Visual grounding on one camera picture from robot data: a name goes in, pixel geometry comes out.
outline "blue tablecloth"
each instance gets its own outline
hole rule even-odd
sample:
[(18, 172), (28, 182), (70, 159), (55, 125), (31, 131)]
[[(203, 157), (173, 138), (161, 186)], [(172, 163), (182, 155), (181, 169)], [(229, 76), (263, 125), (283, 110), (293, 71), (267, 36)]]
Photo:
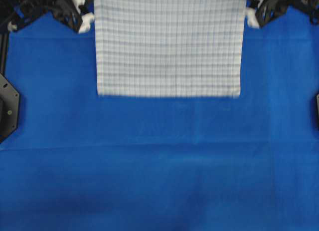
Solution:
[(319, 27), (245, 27), (240, 98), (98, 97), (94, 31), (11, 34), (0, 230), (319, 230)]

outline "black metal bracket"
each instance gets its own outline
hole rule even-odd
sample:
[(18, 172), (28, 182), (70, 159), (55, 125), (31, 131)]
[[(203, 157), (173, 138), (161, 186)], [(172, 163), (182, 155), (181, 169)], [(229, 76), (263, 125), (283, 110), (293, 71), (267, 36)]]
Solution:
[(312, 24), (319, 24), (319, 0), (250, 0), (250, 8), (256, 10), (256, 19), (260, 27), (286, 14), (289, 6), (309, 16)]
[(8, 34), (0, 35), (0, 143), (17, 129), (20, 94), (4, 77)]
[(94, 20), (86, 8), (93, 0), (80, 1), (0, 0), (0, 33), (19, 31), (47, 12), (76, 33), (85, 32), (90, 27), (87, 23)]
[(0, 143), (17, 129), (20, 94), (0, 74)]

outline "gray grid pattern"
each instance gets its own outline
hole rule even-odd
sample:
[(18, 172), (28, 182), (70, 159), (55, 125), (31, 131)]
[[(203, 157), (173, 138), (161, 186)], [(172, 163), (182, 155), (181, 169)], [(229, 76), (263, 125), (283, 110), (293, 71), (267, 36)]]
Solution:
[(99, 95), (239, 96), (246, 0), (95, 0)]

